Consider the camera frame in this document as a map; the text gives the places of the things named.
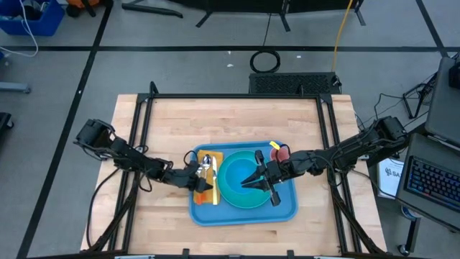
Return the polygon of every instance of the yellow cable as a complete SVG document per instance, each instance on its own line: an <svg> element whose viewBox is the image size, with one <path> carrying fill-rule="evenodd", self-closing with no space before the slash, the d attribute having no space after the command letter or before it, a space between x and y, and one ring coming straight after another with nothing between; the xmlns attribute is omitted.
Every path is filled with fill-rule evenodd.
<svg viewBox="0 0 460 259"><path fill-rule="evenodd" d="M351 8L352 3L353 3L353 0L350 0L350 2L348 3L348 7L346 8L346 12L345 12L344 19L342 20L342 24L340 24L339 33L337 34L336 46L333 49L332 72L336 71L337 48L339 47L339 41L340 41L340 36L342 34L342 29L344 28L344 25L346 23L346 18L348 17L348 13L350 12L350 8Z"/></svg>

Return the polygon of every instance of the teal bowl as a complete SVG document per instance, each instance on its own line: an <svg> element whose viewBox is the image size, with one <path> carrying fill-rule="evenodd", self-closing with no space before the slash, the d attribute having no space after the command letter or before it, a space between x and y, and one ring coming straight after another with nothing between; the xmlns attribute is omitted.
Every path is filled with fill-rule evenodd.
<svg viewBox="0 0 460 259"><path fill-rule="evenodd" d="M243 188L241 182L256 171L257 163L252 151L239 151L227 157L219 168L217 184L222 197L241 209L253 209L270 198L268 192Z"/></svg>

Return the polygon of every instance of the gray floor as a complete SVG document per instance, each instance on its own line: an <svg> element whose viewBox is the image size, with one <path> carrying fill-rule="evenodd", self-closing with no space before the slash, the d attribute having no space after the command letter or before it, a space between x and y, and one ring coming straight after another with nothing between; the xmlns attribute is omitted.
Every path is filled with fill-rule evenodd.
<svg viewBox="0 0 460 259"><path fill-rule="evenodd" d="M445 46L460 46L457 0L425 0L433 23ZM203 12L176 4L155 1L182 13L184 19L124 11L116 2L101 45L103 46L189 46L261 45L266 14L213 14L200 28L195 23ZM104 9L96 18L87 14L65 17L56 36L39 38L41 46L91 46ZM414 0L366 0L361 27L350 14L341 45L400 47L436 46ZM280 18L272 17L267 45L334 45L343 12L288 15L292 32L286 33ZM27 37L0 32L0 45L31 45ZM16 256L34 209L56 144L63 129L87 52L42 51L35 58L8 57L0 66L0 79L29 83L32 93L0 93L0 111L14 116L16 127L1 141L0 149L0 250L3 258ZM84 95L57 171L29 256L78 252L83 236L89 199L94 190L99 164L71 142L87 118L110 121L118 94L145 92L151 80L163 93L246 93L252 52L98 52ZM331 52L281 52L279 72L329 71ZM363 121L374 114L380 92L400 96L436 71L441 56L433 53L339 53L337 74L344 94L350 94L356 113ZM260 57L260 68L274 61ZM398 102L383 98L383 111ZM384 115L409 122L399 103ZM408 129L415 127L412 123ZM409 221L399 206L377 198L379 215L390 252L403 243ZM460 235L424 220L414 256L454 258L460 253Z"/></svg>

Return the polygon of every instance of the yellow napkin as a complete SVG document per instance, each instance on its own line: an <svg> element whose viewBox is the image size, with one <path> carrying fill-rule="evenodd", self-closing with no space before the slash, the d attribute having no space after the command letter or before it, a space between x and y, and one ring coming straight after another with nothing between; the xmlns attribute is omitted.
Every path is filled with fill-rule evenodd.
<svg viewBox="0 0 460 259"><path fill-rule="evenodd" d="M224 154L222 152L215 152L215 151L207 151L207 150L199 150L198 151L198 162L201 163L202 159L204 156L208 154L212 157L216 157L216 162L217 162L217 175L219 175L219 168L221 167L222 161L224 160ZM201 172L201 177L205 177L205 171ZM208 173L206 174L206 183L209 183L213 185L213 166L209 167ZM196 191L193 192L193 201L197 203L198 200L198 195L201 195L201 203L213 203L213 189L209 189L207 191L204 191L202 194L197 193ZM221 201L221 192L219 191L219 188L217 188L217 204Z"/></svg>

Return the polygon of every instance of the wooden table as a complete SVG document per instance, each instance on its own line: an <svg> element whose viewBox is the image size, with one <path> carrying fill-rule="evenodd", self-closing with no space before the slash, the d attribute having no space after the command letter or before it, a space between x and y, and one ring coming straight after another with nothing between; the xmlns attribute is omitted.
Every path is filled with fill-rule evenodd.
<svg viewBox="0 0 460 259"><path fill-rule="evenodd" d="M125 140L129 139L136 97L120 95L111 122L117 135ZM358 133L350 96L333 96L333 106L341 140ZM323 110L329 142L333 143L326 105ZM323 148L314 100L155 99L151 116L147 155L172 160L175 168L184 166L183 156L187 151L205 143L279 140L289 144L292 151ZM113 169L111 161L103 162L98 183ZM356 169L367 173L364 162L358 162ZM113 217L120 178L119 173L96 197L90 231L92 242ZM358 222L386 250L371 183L350 173L349 185ZM190 248L190 254L195 255L286 255L286 250L294 250L296 255L338 255L339 239L326 174L316 177L305 174L295 179L295 186L299 208L289 222L201 227L189 217L187 190L154 183L153 192L139 192L129 253L181 254L183 248ZM348 248L353 250L345 218L344 225ZM118 248L124 222L120 229Z"/></svg>

